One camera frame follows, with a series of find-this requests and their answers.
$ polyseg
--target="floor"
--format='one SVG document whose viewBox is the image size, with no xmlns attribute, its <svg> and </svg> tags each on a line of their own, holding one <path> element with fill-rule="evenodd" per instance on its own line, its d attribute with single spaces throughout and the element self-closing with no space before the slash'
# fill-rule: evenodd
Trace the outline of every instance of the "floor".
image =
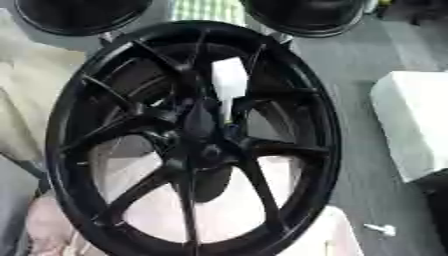
<svg viewBox="0 0 448 256">
<path fill-rule="evenodd" d="M 12 0 L 0 7 L 12 13 Z M 162 21 L 166 0 L 125 30 Z M 352 221 L 366 256 L 442 256 L 423 195 L 401 182 L 389 157 L 385 137 L 368 98 L 374 82 L 392 70 L 441 71 L 448 69 L 447 22 L 408 25 L 406 13 L 392 10 L 385 21 L 366 16 L 352 31 L 328 39 L 297 38 L 293 50 L 326 84 L 339 109 L 343 127 L 343 164 L 332 204 Z M 100 46 L 91 38 L 56 37 L 17 22 L 36 41 L 93 53 Z M 391 224 L 394 238 L 365 230 L 363 223 Z"/>
</svg>

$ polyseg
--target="white fabric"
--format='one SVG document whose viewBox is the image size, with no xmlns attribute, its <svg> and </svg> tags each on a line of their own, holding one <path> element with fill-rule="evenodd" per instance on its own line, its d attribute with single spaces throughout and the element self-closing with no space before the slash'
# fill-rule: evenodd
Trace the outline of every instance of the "white fabric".
<svg viewBox="0 0 448 256">
<path fill-rule="evenodd" d="M 16 160 L 42 155 L 47 120 L 83 53 L 32 42 L 0 9 L 0 150 Z"/>
<path fill-rule="evenodd" d="M 392 72 L 371 99 L 404 182 L 448 168 L 448 73 Z"/>
</svg>

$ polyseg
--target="white styrofoam piece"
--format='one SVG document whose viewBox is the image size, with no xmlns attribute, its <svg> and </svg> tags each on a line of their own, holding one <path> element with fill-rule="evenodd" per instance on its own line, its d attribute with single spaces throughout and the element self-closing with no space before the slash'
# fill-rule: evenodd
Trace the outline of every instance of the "white styrofoam piece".
<svg viewBox="0 0 448 256">
<path fill-rule="evenodd" d="M 371 91 L 404 182 L 448 168 L 448 74 L 391 72 Z"/>
<path fill-rule="evenodd" d="M 233 99 L 246 95 L 247 75 L 240 58 L 230 58 L 212 63 L 212 83 L 222 102 L 221 113 L 225 122 L 231 121 Z"/>
</svg>

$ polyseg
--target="wheel rim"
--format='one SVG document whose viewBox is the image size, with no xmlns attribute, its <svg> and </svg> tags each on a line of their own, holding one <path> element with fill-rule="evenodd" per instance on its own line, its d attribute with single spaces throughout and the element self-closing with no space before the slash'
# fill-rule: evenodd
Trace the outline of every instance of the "wheel rim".
<svg viewBox="0 0 448 256">
<path fill-rule="evenodd" d="M 171 51 L 181 49 L 185 43 L 189 44 L 189 51 Z M 235 55 L 244 60 L 251 74 L 248 96 L 235 102 L 234 125 L 221 126 L 218 115 L 213 114 L 216 113 L 217 102 L 213 100 L 213 94 L 209 94 L 208 68 L 201 66 L 208 65 L 204 63 L 215 58 Z M 129 88 L 110 86 L 108 79 L 111 79 L 112 74 L 136 56 L 139 61 L 151 60 L 152 64 L 160 68 L 162 77 L 170 77 L 174 85 L 182 84 L 182 87 L 174 87 L 177 93 L 171 93 L 169 85 L 155 90 L 153 81 L 151 86 L 154 88 L 148 92 L 135 93 L 142 87 L 138 85 L 133 94 Z M 258 88 L 255 84 L 260 81 L 257 79 L 260 63 L 267 63 L 270 69 L 276 67 L 275 72 L 281 71 L 281 77 L 288 78 L 279 87 L 286 90 L 255 90 Z M 164 109 L 165 103 L 166 106 L 173 105 L 171 103 L 174 101 L 166 100 L 170 98 L 169 95 L 176 102 L 175 111 Z M 152 102 L 157 99 L 166 101 L 154 107 L 139 97 L 152 99 Z M 293 116 L 298 106 L 309 108 L 315 145 L 248 137 L 243 125 L 248 111 L 256 104 L 272 102 L 286 110 L 289 116 Z M 201 125 L 200 131 L 197 131 L 197 128 L 192 128 L 192 124 L 197 121 L 195 116 L 204 112 L 204 109 L 211 113 L 205 114 L 208 115 L 205 119 L 209 119 L 209 125 Z M 115 115 L 112 122 L 105 124 L 106 116 L 110 120 L 111 112 L 114 111 L 121 115 Z M 163 132 L 171 132 L 171 135 L 159 136 Z M 162 155 L 165 162 L 163 167 L 166 168 L 146 177 L 138 186 L 108 205 L 89 174 L 91 166 L 87 162 L 88 149 L 127 134 L 138 134 L 156 145 L 156 151 Z M 189 159 L 185 158 L 186 146 L 202 152 L 202 149 L 209 150 L 212 144 L 222 152 L 219 161 L 211 161 L 210 165 L 207 158 L 204 167 L 203 156 L 190 154 Z M 106 253 L 272 255 L 299 237 L 328 202 L 339 170 L 340 132 L 331 101 L 319 80 L 303 61 L 273 39 L 228 24 L 178 22 L 123 36 L 81 67 L 67 84 L 51 115 L 46 151 L 49 179 L 63 211 L 89 241 Z M 303 179 L 296 184 L 281 209 L 273 201 L 257 162 L 253 161 L 254 157 L 263 155 L 294 155 L 308 161 Z M 202 168 L 211 171 L 222 165 L 241 167 L 263 202 L 266 220 L 260 227 L 242 236 L 201 244 L 193 228 L 195 219 L 191 207 L 194 200 L 191 198 L 192 183 L 189 182 L 194 179 L 194 170 Z M 136 198 L 168 181 L 180 184 L 178 192 L 183 197 L 181 202 L 188 234 L 188 242 L 184 244 L 151 237 L 122 221 L 122 213 Z"/>
</svg>

